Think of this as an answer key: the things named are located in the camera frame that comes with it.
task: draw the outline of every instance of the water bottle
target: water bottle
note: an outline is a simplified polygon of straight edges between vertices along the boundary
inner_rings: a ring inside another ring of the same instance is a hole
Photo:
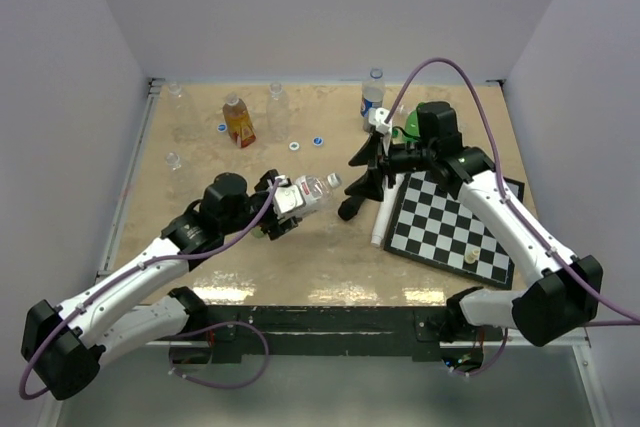
[[[367,116],[370,109],[382,107],[382,99],[384,97],[384,79],[382,78],[382,69],[373,68],[369,73],[369,78],[362,82],[362,103],[360,105],[360,114]]]
[[[169,152],[164,160],[169,168],[170,197],[185,206],[199,198],[191,165],[175,152]]]
[[[204,138],[204,127],[189,93],[177,82],[170,82],[167,91],[169,108],[176,124],[173,132],[175,140],[180,142]]]
[[[280,82],[273,82],[269,86],[269,100],[267,101],[267,123],[273,138],[282,142],[289,136],[289,96]]]
[[[305,217],[329,204],[334,189],[342,185],[342,179],[333,172],[325,178],[303,175],[296,179],[294,183],[299,187],[305,202],[304,209],[297,212],[297,215]]]

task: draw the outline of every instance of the brown liquid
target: brown liquid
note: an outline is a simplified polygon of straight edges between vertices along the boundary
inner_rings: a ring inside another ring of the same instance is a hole
[[[238,99],[235,105],[224,104],[222,107],[224,121],[227,124],[227,132],[231,140],[243,149],[256,140],[256,133],[253,130],[249,110],[242,99]]]

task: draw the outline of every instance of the checkerboard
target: checkerboard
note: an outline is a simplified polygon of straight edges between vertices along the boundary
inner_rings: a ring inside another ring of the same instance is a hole
[[[524,184],[505,179],[520,201]],[[479,248],[480,258],[464,261]],[[513,283],[513,262],[478,218],[441,191],[427,172],[407,174],[398,192],[384,249],[501,289]]]

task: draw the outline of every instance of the gray floor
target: gray floor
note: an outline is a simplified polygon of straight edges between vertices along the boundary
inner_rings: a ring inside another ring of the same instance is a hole
[[[260,361],[207,366],[199,375],[237,381]],[[401,358],[275,357],[262,379],[239,391],[167,371],[165,348],[129,354],[65,403],[58,426],[594,425],[570,347],[513,347],[468,381]]]

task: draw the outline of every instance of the wall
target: wall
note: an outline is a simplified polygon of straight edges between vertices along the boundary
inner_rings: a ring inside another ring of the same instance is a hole
[[[640,4],[553,0],[506,84],[536,207],[640,312]],[[601,318],[614,314],[600,309]],[[638,425],[640,329],[591,329],[616,425]]]
[[[404,80],[433,55],[504,78],[550,0],[107,0],[143,68],[217,80]],[[455,79],[445,67],[432,79]]]
[[[92,282],[144,82],[105,0],[0,0],[2,425],[35,425],[41,403],[18,397],[24,317]]]

